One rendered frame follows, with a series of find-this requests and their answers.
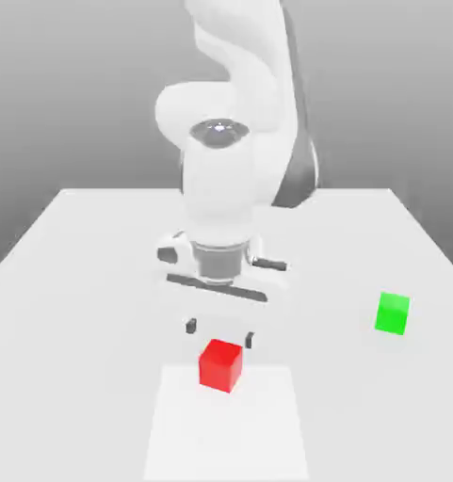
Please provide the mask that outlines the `small red cube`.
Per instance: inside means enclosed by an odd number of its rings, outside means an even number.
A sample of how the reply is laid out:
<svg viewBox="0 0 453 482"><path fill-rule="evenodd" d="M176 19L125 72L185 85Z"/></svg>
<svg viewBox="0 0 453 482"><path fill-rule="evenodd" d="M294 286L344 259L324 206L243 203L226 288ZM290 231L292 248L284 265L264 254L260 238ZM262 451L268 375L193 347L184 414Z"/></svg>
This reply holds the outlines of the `small red cube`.
<svg viewBox="0 0 453 482"><path fill-rule="evenodd" d="M241 345L212 339L199 357L201 385L230 393L237 383L243 366Z"/></svg>

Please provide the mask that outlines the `small green cube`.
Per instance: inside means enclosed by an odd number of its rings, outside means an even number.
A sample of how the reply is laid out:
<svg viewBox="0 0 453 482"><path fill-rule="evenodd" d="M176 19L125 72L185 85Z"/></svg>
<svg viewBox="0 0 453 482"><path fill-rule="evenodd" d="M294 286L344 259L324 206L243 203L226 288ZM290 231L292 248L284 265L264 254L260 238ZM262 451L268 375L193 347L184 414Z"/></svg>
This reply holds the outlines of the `small green cube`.
<svg viewBox="0 0 453 482"><path fill-rule="evenodd" d="M375 329L403 335L406 329L411 299L398 294L381 292Z"/></svg>

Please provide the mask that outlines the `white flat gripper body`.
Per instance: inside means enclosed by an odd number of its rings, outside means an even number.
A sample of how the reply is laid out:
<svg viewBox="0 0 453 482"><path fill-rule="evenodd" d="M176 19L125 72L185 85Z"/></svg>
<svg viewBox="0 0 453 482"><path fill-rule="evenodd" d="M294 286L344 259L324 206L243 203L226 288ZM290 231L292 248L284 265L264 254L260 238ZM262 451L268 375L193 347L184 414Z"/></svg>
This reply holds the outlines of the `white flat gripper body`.
<svg viewBox="0 0 453 482"><path fill-rule="evenodd" d="M275 276L249 271L220 284L169 272L163 276L163 309L177 326L194 318L207 331L261 331L275 314Z"/></svg>

